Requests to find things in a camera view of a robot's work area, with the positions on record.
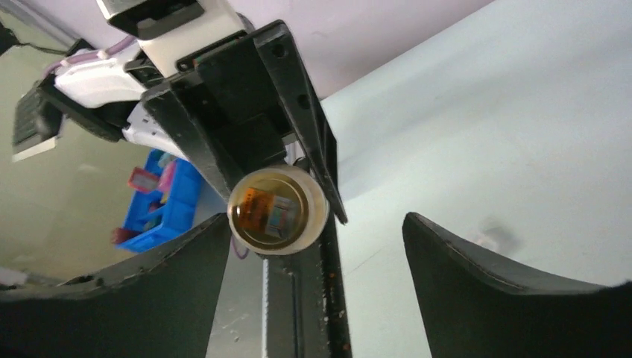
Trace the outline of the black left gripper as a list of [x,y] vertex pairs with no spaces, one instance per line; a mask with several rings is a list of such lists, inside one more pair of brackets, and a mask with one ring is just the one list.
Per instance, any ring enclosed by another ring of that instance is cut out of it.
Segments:
[[142,106],[223,201],[243,176],[284,162],[292,129],[332,211],[348,222],[337,140],[284,21],[202,45],[174,64],[173,87],[148,89]]

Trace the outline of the blue parts bin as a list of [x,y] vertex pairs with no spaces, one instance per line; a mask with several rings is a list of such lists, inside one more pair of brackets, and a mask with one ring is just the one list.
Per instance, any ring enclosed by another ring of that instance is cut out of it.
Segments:
[[113,244],[135,254],[166,243],[193,226],[202,177],[188,161],[152,149],[142,176],[156,180],[154,191],[135,190]]

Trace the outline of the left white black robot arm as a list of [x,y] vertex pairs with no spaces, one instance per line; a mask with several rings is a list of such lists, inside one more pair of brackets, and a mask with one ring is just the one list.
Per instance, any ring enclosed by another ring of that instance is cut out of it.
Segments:
[[149,20],[111,48],[77,41],[19,100],[15,158],[53,143],[64,119],[109,142],[188,160],[222,198],[297,142],[327,204],[347,222],[335,137],[284,21],[249,30],[236,14]]

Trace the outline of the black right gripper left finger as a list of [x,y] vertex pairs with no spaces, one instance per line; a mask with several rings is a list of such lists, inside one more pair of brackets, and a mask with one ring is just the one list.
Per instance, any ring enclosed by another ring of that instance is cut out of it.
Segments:
[[204,357],[230,250],[218,214],[58,286],[1,293],[3,357]]

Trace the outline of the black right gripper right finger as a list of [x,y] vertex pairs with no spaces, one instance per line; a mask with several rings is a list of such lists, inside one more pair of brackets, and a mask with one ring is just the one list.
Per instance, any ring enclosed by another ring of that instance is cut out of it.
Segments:
[[629,357],[631,283],[524,265],[418,213],[402,236],[433,357]]

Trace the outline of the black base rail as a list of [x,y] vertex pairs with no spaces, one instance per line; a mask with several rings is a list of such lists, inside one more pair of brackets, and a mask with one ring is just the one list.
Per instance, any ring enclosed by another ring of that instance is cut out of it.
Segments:
[[344,281],[331,215],[296,254],[264,260],[263,357],[351,357]]

